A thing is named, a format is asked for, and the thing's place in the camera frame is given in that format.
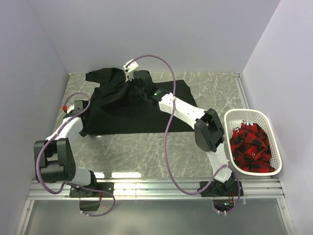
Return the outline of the black long sleeve shirt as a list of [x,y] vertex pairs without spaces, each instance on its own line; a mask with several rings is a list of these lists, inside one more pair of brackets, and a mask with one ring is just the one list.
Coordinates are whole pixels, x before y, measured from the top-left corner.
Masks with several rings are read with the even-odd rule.
[[[99,83],[90,99],[90,106],[84,114],[82,137],[87,135],[163,133],[170,114],[140,97],[132,82],[125,82],[124,71],[118,68],[105,68],[86,74],[86,81]],[[196,102],[184,80],[155,83],[157,87],[191,104]]]

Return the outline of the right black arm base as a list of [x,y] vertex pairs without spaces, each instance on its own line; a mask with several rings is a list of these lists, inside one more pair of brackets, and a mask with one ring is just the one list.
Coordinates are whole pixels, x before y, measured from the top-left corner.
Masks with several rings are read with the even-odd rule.
[[238,195],[239,189],[237,181],[233,181],[230,185],[213,181],[206,190],[201,192],[202,197],[229,197]]

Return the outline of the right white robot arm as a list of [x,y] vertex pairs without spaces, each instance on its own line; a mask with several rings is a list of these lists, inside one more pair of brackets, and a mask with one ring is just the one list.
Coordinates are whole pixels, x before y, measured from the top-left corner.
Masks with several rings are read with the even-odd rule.
[[127,75],[127,79],[134,83],[134,90],[140,97],[194,130],[195,143],[207,154],[212,166],[214,180],[217,181],[216,192],[222,196],[228,195],[233,189],[235,178],[232,170],[226,166],[228,159],[224,150],[224,128],[217,112],[212,108],[205,110],[195,107],[166,89],[157,87],[146,70],[135,70]]

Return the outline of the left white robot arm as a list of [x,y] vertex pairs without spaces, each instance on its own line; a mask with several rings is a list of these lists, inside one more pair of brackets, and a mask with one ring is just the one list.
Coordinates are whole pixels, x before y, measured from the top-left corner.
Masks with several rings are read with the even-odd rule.
[[59,194],[62,190],[53,191],[47,184],[58,182],[81,187],[87,197],[98,193],[99,185],[94,173],[76,166],[71,149],[71,143],[83,130],[84,114],[89,106],[90,101],[75,101],[57,130],[46,139],[34,143],[36,179],[51,194]]

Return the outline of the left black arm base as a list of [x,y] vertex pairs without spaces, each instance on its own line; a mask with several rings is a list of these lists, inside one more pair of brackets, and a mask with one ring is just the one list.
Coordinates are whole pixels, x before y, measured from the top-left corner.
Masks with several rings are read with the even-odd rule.
[[[97,183],[97,186],[95,189],[113,194],[114,183],[113,182],[100,182],[100,183]],[[94,192],[90,190],[84,190],[81,188],[71,187],[69,197],[70,198],[96,198],[96,197],[109,198],[111,196],[105,193]]]

